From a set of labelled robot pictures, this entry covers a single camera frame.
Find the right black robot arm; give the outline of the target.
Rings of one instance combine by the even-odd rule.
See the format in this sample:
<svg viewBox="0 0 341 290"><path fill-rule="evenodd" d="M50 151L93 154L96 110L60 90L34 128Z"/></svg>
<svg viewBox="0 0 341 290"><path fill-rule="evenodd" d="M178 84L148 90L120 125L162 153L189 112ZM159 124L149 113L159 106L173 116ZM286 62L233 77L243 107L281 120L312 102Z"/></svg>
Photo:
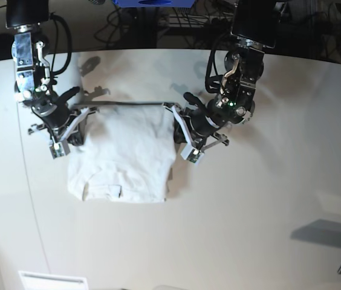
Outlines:
<svg viewBox="0 0 341 290"><path fill-rule="evenodd" d="M47 21L60 23L67 37L67 58L58 71L54 71L52 63L46 59L50 42L40 25ZM48 1L7 1L6 26L16 30L11 47L15 62L15 96L42 121L41 125L31 127L29 133L47 130L53 150L66 144L81 146L84 143L81 124L85 116L80 110L68 106L80 88L75 86L63 94L54 90L55 78L68 68L73 52L67 22L49 12Z"/></svg>

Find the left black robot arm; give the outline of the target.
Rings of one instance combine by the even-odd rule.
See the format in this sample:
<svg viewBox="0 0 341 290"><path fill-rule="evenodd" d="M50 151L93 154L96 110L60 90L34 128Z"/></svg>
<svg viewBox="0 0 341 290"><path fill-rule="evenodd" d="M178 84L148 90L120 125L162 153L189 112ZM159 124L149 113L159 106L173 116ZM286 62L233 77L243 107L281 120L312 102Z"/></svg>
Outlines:
<svg viewBox="0 0 341 290"><path fill-rule="evenodd" d="M227 124L243 124L255 111L256 82L264 72L264 48L274 48L281 14L276 1L238 1L233 22L213 43L204 84L214 98L203 103L185 92L181 111L191 139L203 146Z"/></svg>

